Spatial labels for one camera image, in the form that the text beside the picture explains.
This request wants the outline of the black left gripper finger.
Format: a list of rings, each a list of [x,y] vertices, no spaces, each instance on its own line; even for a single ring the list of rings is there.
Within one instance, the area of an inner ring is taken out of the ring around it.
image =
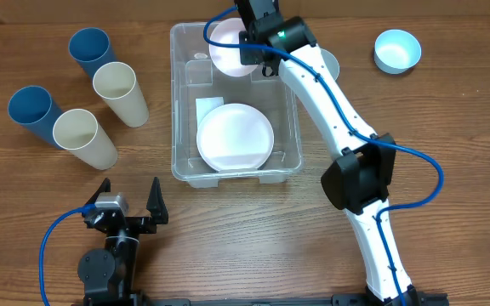
[[[158,177],[153,179],[146,209],[150,212],[154,224],[168,223],[168,209],[162,198],[161,185]]]
[[[86,205],[95,204],[100,194],[110,192],[110,191],[111,191],[111,181],[108,178],[105,178],[101,183],[100,187],[87,200]]]

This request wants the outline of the pink bowl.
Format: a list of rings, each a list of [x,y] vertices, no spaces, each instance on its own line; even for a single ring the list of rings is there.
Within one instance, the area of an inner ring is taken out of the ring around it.
[[[230,18],[220,22],[212,31],[209,39],[215,43],[238,44],[239,32],[244,30],[245,26],[241,19]],[[215,66],[229,77],[245,77],[258,67],[257,65],[242,65],[238,48],[222,48],[210,44],[209,53]]]

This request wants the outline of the pink plate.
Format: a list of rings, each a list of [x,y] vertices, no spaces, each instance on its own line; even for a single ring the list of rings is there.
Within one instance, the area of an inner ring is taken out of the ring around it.
[[[197,129],[197,149],[215,171],[261,167],[275,144],[273,127],[259,110],[227,104],[211,110]]]

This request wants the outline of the light blue bowl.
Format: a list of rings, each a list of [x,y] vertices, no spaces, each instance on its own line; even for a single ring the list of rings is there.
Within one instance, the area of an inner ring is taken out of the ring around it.
[[[418,64],[422,56],[419,40],[411,33],[390,29],[376,38],[373,59],[376,66],[388,74],[402,74]]]

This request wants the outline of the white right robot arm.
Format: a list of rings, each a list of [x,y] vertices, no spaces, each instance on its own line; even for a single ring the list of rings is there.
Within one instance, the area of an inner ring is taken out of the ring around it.
[[[283,19],[266,0],[235,0],[244,31],[241,61],[272,69],[301,100],[333,160],[322,175],[329,201],[350,220],[375,305],[419,305],[419,293],[400,259],[390,226],[388,187],[401,148],[377,135],[334,81],[310,28],[300,17]]]

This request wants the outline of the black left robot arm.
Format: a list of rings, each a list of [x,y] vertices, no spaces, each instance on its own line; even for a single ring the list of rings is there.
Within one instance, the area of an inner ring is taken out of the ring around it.
[[[85,205],[84,223],[105,234],[105,246],[86,252],[77,274],[84,284],[84,305],[150,305],[151,300],[134,290],[134,271],[140,236],[155,234],[159,224],[168,223],[159,178],[154,178],[146,209],[148,216],[128,215],[123,193],[111,192],[105,178]]]

